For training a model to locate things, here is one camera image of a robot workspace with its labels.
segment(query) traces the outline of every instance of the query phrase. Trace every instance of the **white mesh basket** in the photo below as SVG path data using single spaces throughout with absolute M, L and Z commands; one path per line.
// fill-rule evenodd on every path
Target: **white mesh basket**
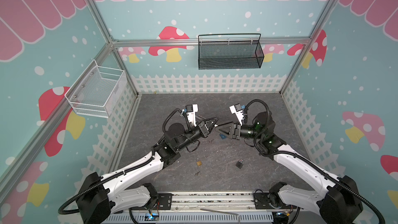
M 126 84 L 124 70 L 100 67 L 93 60 L 65 97 L 77 114 L 108 118 Z

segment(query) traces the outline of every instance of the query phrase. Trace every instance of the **padlock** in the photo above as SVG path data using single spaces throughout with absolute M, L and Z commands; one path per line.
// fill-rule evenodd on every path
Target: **padlock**
M 241 159 L 241 160 L 237 161 L 235 165 L 236 165 L 236 167 L 238 167 L 239 169 L 241 169 L 242 166 L 243 166 L 243 160 Z

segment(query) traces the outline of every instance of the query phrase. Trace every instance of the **gray marble floor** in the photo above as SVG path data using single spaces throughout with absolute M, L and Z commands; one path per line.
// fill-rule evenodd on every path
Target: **gray marble floor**
M 126 166 L 144 154 L 150 152 L 162 136 L 164 119 L 176 107 L 198 104 L 198 115 L 206 118 L 218 117 L 218 124 L 237 121 L 231 114 L 229 106 L 240 103 L 246 105 L 252 99 L 265 101 L 276 122 L 275 134 L 290 144 L 293 149 L 308 157 L 293 121 L 278 93 L 219 93 L 219 94 L 144 94 L 132 124 L 125 145 L 119 168 Z M 250 106 L 249 119 L 264 111 L 260 103 Z M 172 123 L 184 123 L 179 114 L 175 114 Z M 268 190 L 279 181 L 294 187 L 311 189 L 301 178 L 286 167 L 261 157 L 255 148 L 247 146 L 243 140 L 221 139 L 213 131 L 208 138 L 201 140 L 199 148 L 191 153 L 182 150 L 181 157 L 166 169 L 149 175 L 130 188 L 143 183 L 152 183 L 157 191 L 235 191 L 235 190 Z M 196 159 L 202 161 L 197 166 Z M 242 169 L 235 166 L 238 160 L 244 160 Z

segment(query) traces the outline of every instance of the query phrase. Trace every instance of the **wire basket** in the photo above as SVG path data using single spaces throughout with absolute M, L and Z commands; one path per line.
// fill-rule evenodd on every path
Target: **wire basket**
M 199 35 L 199 69 L 261 68 L 260 37 L 257 33 Z
M 124 70 L 100 67 L 93 60 L 65 97 L 77 114 L 108 118 L 126 84 Z

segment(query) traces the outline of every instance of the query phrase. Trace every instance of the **white picket fence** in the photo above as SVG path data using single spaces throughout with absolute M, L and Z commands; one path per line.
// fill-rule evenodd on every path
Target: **white picket fence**
M 134 94 L 127 84 L 111 116 L 107 119 L 107 125 L 102 126 L 103 132 L 101 135 L 98 135 L 98 144 L 93 145 L 93 155 L 87 157 L 87 167 L 81 169 L 82 179 L 74 183 L 76 188 L 75 194 L 79 192 L 80 187 L 89 174 L 97 172 L 98 175 L 102 175 L 108 170 L 112 154 L 116 150 L 121 130 L 127 121 L 127 115 L 133 102 Z M 67 207 L 67 209 L 76 208 L 76 202 Z M 58 215 L 58 221 L 61 224 L 80 224 L 82 223 L 82 217 L 80 214 Z
M 316 165 L 343 177 L 346 167 L 338 165 L 339 155 L 331 152 L 331 143 L 325 141 L 326 133 L 320 131 L 321 124 L 315 122 L 316 116 L 311 115 L 311 107 L 306 106 L 307 100 L 303 100 L 296 83 L 289 84 L 284 97 L 307 153 Z
M 279 92 L 283 83 L 286 80 L 286 75 L 279 77 L 276 75 L 271 77 L 267 75 L 263 77 L 254 75 L 247 77 L 246 75 L 239 77 L 235 75 L 227 75 L 223 77 L 215 77 L 214 75 L 207 77 L 199 77 L 198 75 L 191 77 L 163 77 L 155 76 L 142 77 L 141 75 L 136 78 L 131 77 L 134 86 L 141 93 L 224 93 L 224 92 Z

